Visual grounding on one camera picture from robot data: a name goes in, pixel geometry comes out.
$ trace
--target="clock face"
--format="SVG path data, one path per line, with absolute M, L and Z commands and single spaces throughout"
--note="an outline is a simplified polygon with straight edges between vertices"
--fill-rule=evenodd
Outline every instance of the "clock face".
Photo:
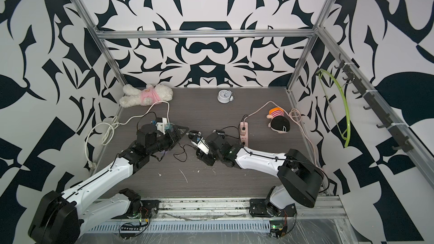
M 231 96 L 231 93 L 228 90 L 222 90 L 220 91 L 220 97 L 222 98 L 229 98 Z

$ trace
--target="wooden floor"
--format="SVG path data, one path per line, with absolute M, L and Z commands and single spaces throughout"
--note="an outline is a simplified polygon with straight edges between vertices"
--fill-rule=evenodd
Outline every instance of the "wooden floor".
M 288 96 L 282 87 L 232 89 L 235 100 L 227 104 L 217 101 L 219 90 L 174 89 L 174 98 L 170 101 L 170 121 L 189 127 L 190 130 L 201 131 L 206 137 L 214 129 L 238 126 L 244 114 L 256 111 L 269 100 L 273 100 L 286 111 L 291 109 Z M 277 134 L 268 127 L 270 120 L 266 116 L 272 108 L 273 105 L 269 104 L 248 118 L 249 147 L 272 153 L 286 153 L 293 148 L 307 156 L 306 146 L 296 124 L 291 122 L 291 129 L 286 134 Z M 126 122 L 133 115 L 142 115 L 147 109 L 148 106 L 124 109 L 120 122 Z M 155 111 L 158 117 L 165 117 L 167 106 L 164 103 L 155 105 L 152 111 Z M 113 161 L 117 153 L 136 139 L 138 119 L 134 118 L 127 125 L 116 129 L 101 159 L 100 168 Z M 144 117 L 140 124 L 150 120 L 153 120 L 153 115 Z M 235 128 L 227 128 L 225 131 L 238 137 Z M 187 136 L 181 140 L 181 144 L 190 144 Z M 174 158 L 173 153 L 182 152 L 182 149 L 176 146 L 161 162 L 151 157 L 149 163 L 140 171 L 115 185 L 102 198 L 111 197 L 123 188 L 130 188 L 142 197 L 266 196 L 272 186 L 281 184 L 278 178 L 259 171 L 228 168 L 220 162 L 209 167 L 196 158 L 192 148 L 185 148 L 188 154 L 186 162 L 182 163 Z

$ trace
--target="alarm clock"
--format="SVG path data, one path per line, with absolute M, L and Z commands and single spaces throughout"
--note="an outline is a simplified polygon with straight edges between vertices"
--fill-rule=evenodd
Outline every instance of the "alarm clock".
M 234 96 L 230 90 L 222 89 L 218 92 L 217 99 L 220 103 L 226 104 L 229 103 L 229 101 L 234 100 Z

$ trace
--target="plush toy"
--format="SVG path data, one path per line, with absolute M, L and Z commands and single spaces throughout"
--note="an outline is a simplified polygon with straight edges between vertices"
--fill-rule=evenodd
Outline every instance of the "plush toy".
M 136 89 L 127 84 L 123 90 L 126 96 L 123 96 L 119 101 L 122 107 L 150 106 L 157 101 L 170 101 L 173 98 L 172 89 L 161 84 L 157 84 L 155 87 L 148 84 L 144 90 Z
M 268 119 L 271 119 L 268 127 L 279 134 L 286 133 L 290 130 L 290 121 L 284 116 L 281 108 L 275 107 L 268 112 Z

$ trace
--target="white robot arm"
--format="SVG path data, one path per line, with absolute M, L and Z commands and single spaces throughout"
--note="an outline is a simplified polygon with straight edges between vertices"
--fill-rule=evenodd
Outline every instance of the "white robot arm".
M 187 133 L 187 127 L 167 124 L 163 132 L 155 124 L 137 131 L 137 140 L 107 167 L 62 193 L 42 197 L 29 228 L 29 236 L 42 244 L 72 244 L 100 223 L 125 213 L 137 213 L 140 196 L 123 189 L 113 197 L 91 204 L 106 191 L 140 170 L 154 153 L 171 150 Z
M 214 132 L 204 139 L 200 132 L 191 131 L 189 138 L 198 147 L 197 158 L 209 166 L 221 161 L 228 167 L 253 169 L 278 177 L 282 185 L 273 187 L 266 199 L 270 216 L 277 216 L 295 202 L 314 207 L 324 173 L 299 151 L 268 153 L 241 144 L 231 145 L 224 139 L 224 132 Z

